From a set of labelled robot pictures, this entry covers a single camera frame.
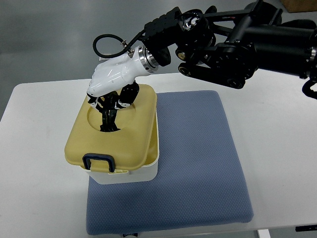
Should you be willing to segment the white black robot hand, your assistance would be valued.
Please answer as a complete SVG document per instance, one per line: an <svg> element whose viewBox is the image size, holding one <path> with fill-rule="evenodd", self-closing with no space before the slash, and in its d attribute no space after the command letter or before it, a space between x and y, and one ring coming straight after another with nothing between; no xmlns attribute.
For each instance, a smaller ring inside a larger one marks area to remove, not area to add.
<svg viewBox="0 0 317 238"><path fill-rule="evenodd" d="M123 54L97 65L87 89L87 100L92 108L98 108L98 98L132 84L136 77L149 75L140 60L142 49L142 46L136 47L133 57Z"/></svg>

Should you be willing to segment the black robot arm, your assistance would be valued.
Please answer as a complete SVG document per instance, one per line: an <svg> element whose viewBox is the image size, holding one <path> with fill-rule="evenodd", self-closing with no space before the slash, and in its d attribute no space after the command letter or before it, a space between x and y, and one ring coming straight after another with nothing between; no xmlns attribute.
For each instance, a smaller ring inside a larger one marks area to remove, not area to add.
<svg viewBox="0 0 317 238"><path fill-rule="evenodd" d="M141 46L124 43L122 51L105 55L87 93L101 97L169 65L168 48L176 45L185 76L240 89L256 70L265 69L305 79L303 93L316 98L317 25L305 19L282 22L281 15L281 9L261 0L227 12L175 7L134 37Z"/></svg>

